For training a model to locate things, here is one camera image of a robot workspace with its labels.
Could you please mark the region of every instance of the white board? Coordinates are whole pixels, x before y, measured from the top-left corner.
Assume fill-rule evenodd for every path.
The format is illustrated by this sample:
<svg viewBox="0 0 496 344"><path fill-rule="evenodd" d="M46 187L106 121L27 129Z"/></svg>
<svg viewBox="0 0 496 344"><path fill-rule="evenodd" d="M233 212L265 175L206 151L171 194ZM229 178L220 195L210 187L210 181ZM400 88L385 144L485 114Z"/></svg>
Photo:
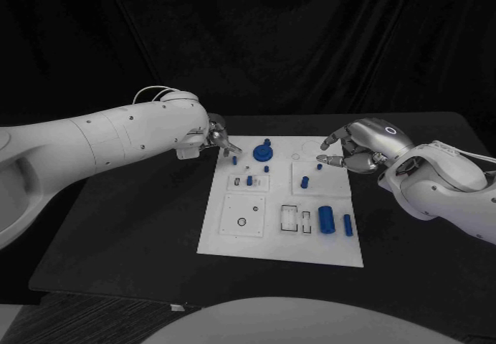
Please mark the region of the white board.
<svg viewBox="0 0 496 344"><path fill-rule="evenodd" d="M274 156L262 163L253 159L253 148L265 138L271 140ZM323 140L324 137L229 136L242 154L233 165L232 156L224 158L219 151L199 254L363 267L347 171L327 165L317 169L315 156L341 156L341 145L334 143L321 152ZM301 188L302 176L310 178L305 189ZM233 186L236 178L239 188ZM282 205L297 207L297 231L281 231ZM331 234L318 229L321 206L333 208L336 232ZM310 213L311 233L302 232L302 211ZM351 218L353 236L344 234L346 214Z"/></svg>

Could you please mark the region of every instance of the black curtain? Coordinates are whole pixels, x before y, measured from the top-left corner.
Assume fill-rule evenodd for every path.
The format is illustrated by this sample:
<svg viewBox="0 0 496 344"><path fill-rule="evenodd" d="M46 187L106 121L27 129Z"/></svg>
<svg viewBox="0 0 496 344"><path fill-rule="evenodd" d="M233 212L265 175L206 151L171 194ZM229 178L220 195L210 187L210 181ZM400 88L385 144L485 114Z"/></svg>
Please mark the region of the black curtain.
<svg viewBox="0 0 496 344"><path fill-rule="evenodd" d="M454 111L496 154L496 2L279 2L1 2L0 126L116 107L162 84L224 116ZM44 233L76 194L53 199L44 214L59 219L46 215L0 251L0 302L36 300ZM11 264L20 255L30 261Z"/></svg>

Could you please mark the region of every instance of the black table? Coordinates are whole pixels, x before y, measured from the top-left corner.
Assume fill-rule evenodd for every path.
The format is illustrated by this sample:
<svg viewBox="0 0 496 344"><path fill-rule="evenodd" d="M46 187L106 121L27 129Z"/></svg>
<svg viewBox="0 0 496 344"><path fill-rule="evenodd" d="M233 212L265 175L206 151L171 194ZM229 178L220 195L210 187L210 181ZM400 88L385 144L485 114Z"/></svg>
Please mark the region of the black table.
<svg viewBox="0 0 496 344"><path fill-rule="evenodd" d="M232 116L227 131L324 136L364 117L390 121L416 144L441 140L487 154L455 113ZM187 161L170 151L88 180L30 279L33 290L199 306L304 297L442 333L496 335L496 246L442 219L412 218L377 186L379 173L348 173L361 269L196 254L216 159L216 148Z"/></svg>

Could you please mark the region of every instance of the robotic hand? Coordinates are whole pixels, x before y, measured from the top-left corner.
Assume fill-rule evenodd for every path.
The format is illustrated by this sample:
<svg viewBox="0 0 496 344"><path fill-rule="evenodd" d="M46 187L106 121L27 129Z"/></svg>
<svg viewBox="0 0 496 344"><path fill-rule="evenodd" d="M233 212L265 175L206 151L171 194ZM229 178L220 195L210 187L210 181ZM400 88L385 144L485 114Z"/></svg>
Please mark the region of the robotic hand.
<svg viewBox="0 0 496 344"><path fill-rule="evenodd" d="M415 146L405 133L376 118L336 130L320 146L340 140L348 157L317 156L327 165L356 173L386 166L377 184L392 192L402 209L418 219L442 217L474 237L496 244L496 171L483 172L461 153L496 163L439 141Z"/></svg>
<svg viewBox="0 0 496 344"><path fill-rule="evenodd" d="M206 113L191 93L161 88L171 92L160 101L0 128L0 248L77 180L170 149L178 159L199 157L213 146L224 156L240 154L227 140L224 119Z"/></svg>

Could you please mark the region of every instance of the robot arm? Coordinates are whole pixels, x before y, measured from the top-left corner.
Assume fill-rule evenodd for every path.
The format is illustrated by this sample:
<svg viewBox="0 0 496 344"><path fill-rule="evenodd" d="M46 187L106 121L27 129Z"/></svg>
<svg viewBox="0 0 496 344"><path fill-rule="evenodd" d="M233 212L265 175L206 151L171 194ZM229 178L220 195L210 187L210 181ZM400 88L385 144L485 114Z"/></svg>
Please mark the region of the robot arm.
<svg viewBox="0 0 496 344"><path fill-rule="evenodd" d="M73 182L171 149L188 159L213 146L224 156L240 153L227 141L223 118L181 91L160 101L0 128L0 248Z"/></svg>
<svg viewBox="0 0 496 344"><path fill-rule="evenodd" d="M392 192L403 210L418 219L442 217L474 237L496 244L494 172L483 172L461 153L439 141L413 146L405 133L386 121L366 118L338 129L321 149L340 140L350 156L317 156L317 161L356 173L386 166L377 183Z"/></svg>

